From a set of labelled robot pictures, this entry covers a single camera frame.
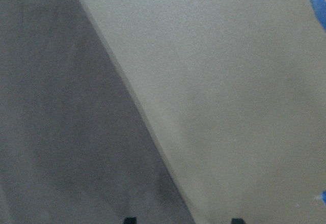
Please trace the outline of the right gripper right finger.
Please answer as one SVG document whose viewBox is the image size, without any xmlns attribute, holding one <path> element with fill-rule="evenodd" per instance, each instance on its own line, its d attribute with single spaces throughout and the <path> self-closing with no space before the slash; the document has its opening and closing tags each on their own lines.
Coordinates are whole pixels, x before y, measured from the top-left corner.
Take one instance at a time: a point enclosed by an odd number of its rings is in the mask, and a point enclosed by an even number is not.
<svg viewBox="0 0 326 224">
<path fill-rule="evenodd" d="M 243 224 L 243 219 L 242 218 L 232 218 L 231 224 Z"/>
</svg>

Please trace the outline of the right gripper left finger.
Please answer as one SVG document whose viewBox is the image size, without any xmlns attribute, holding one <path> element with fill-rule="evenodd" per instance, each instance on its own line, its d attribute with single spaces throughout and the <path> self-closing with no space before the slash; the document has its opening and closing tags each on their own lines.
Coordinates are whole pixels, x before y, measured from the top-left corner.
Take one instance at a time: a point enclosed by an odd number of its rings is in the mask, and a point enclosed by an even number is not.
<svg viewBox="0 0 326 224">
<path fill-rule="evenodd" d="M 136 217 L 126 217 L 124 219 L 123 224 L 137 224 L 137 218 Z"/>
</svg>

